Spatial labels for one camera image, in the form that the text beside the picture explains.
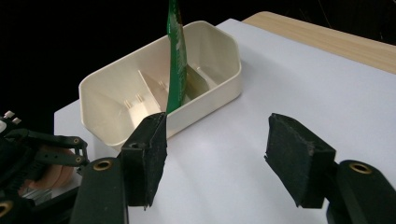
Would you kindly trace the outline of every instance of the green plastic bag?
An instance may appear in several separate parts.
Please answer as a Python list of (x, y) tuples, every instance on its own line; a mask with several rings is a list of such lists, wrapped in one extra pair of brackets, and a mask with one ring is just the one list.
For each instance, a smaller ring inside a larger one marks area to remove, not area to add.
[(183, 23), (181, 21), (180, 10), (177, 0), (169, 0), (167, 34), (170, 39), (170, 80), (168, 103), (166, 113), (182, 106), (187, 78), (187, 52), (183, 34)]

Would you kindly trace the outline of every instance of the white table surface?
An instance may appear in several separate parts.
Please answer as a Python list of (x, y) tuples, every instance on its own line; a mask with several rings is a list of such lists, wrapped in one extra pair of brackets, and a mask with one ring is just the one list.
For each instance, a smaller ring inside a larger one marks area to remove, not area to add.
[[(335, 161), (369, 163), (396, 186), (395, 75), (241, 21), (218, 27), (238, 42), (242, 94), (168, 139), (154, 204), (130, 207), (130, 223), (327, 223), (327, 201), (296, 207), (265, 162), (272, 113), (299, 120), (337, 150)], [(55, 113), (54, 133), (84, 139), (91, 161), (118, 154), (82, 126), (79, 100)]]

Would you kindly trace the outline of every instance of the wire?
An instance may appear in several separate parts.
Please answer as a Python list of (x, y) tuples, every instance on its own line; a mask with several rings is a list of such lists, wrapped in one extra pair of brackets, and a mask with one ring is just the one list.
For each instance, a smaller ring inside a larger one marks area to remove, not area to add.
[(318, 0), (319, 6), (320, 6), (320, 10), (323, 13), (324, 19), (326, 20), (327, 24), (329, 25), (330, 28), (332, 28), (332, 25), (330, 24), (329, 20), (327, 19), (326, 13), (324, 12), (323, 6), (320, 2), (320, 0)]

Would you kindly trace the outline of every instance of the white plastic tray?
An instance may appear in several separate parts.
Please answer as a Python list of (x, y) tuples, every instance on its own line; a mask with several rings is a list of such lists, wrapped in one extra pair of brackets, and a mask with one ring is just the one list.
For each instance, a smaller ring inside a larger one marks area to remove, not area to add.
[[(206, 21), (184, 26), (188, 85), (183, 106), (167, 118), (167, 137), (236, 98), (242, 91), (236, 41)], [(85, 77), (79, 84), (81, 121), (120, 151), (146, 116), (166, 109), (170, 42), (164, 36)]]

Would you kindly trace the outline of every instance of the wooden surface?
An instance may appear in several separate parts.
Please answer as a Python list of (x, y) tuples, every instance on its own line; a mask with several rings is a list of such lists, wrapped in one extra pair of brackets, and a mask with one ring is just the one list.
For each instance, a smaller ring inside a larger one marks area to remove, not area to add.
[(254, 14), (243, 22), (396, 74), (396, 46), (266, 11)]

